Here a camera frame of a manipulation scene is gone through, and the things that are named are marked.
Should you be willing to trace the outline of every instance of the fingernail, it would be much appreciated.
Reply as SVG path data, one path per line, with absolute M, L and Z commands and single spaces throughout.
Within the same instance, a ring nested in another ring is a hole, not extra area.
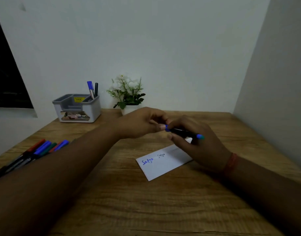
M 166 125 L 165 124 L 159 124 L 160 126 L 160 130 L 161 131 L 164 131 L 166 129 Z
M 172 134 L 171 134 L 171 132 L 168 132 L 167 138 L 168 138 L 169 140 L 172 140 Z

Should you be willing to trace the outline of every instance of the paper card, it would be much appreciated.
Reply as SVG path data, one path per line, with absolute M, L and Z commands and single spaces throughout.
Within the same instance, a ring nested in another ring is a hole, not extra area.
M 151 181 L 191 160 L 192 158 L 176 145 L 165 147 L 136 159 L 148 181 Z

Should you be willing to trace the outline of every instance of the desk organizer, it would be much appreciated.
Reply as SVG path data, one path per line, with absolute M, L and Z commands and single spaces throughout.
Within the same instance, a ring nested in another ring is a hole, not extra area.
M 94 122 L 101 114 L 99 95 L 66 94 L 52 101 L 60 122 Z

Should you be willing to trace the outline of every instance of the plant pot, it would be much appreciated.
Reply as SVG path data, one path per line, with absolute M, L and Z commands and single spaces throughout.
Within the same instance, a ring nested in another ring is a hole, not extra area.
M 139 108 L 140 108 L 140 105 L 127 105 L 124 109 L 121 109 L 121 112 L 122 112 L 122 115 L 125 115 L 125 114 L 133 112 Z

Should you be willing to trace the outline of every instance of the window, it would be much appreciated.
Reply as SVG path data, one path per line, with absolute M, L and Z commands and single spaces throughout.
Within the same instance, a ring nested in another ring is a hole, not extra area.
M 0 26 L 0 107 L 33 108 Z

